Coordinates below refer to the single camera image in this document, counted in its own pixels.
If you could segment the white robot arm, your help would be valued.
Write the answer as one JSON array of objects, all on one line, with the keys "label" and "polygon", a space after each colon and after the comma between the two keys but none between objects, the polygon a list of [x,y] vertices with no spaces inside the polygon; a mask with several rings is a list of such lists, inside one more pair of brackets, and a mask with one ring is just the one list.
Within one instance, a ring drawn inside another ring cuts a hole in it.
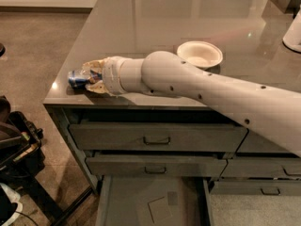
[{"label": "white robot arm", "polygon": [[301,95],[297,92],[207,73],[164,51],[144,59],[92,60],[83,68],[102,76],[92,85],[93,91],[191,98],[301,156]]}]

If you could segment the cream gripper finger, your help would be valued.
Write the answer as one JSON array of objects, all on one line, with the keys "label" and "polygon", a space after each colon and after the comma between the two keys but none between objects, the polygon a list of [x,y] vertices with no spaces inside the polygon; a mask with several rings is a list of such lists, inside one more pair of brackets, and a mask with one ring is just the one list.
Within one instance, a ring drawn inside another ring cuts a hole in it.
[{"label": "cream gripper finger", "polygon": [[105,94],[108,93],[108,89],[104,85],[102,80],[91,81],[85,85],[86,90],[94,93]]},{"label": "cream gripper finger", "polygon": [[103,71],[105,61],[103,59],[92,60],[86,62],[82,66],[84,74],[89,74],[90,72],[101,73]]}]

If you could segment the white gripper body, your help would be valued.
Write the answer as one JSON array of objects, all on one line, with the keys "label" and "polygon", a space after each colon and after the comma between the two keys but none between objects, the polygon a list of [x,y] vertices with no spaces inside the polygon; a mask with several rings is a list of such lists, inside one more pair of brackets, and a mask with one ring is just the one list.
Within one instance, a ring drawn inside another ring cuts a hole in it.
[{"label": "white gripper body", "polygon": [[113,95],[121,95],[126,90],[121,84],[120,71],[122,65],[128,61],[127,57],[112,56],[104,60],[102,68],[103,84],[109,93]]}]

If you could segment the white cylindrical robot base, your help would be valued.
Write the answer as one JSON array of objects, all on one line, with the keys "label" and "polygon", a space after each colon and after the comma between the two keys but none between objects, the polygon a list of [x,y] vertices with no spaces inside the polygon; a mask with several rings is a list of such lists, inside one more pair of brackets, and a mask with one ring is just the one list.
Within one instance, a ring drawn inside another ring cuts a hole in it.
[{"label": "white cylindrical robot base", "polygon": [[289,49],[301,53],[301,7],[284,35],[283,43]]}]

